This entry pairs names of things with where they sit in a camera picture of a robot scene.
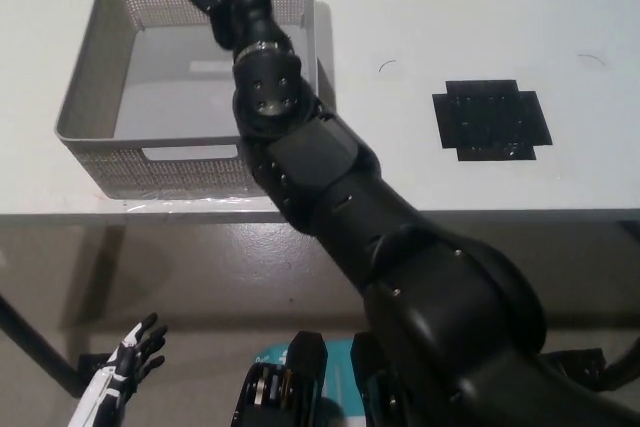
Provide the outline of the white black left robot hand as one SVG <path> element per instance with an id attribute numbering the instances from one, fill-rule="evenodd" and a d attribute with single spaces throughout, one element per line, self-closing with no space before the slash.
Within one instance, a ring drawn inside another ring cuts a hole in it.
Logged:
<path id="1" fill-rule="evenodd" d="M 68 427 L 121 426 L 127 403 L 140 384 L 165 362 L 157 355 L 166 343 L 168 327 L 155 328 L 158 314 L 138 322 L 120 341 L 107 361 L 94 373 Z"/>

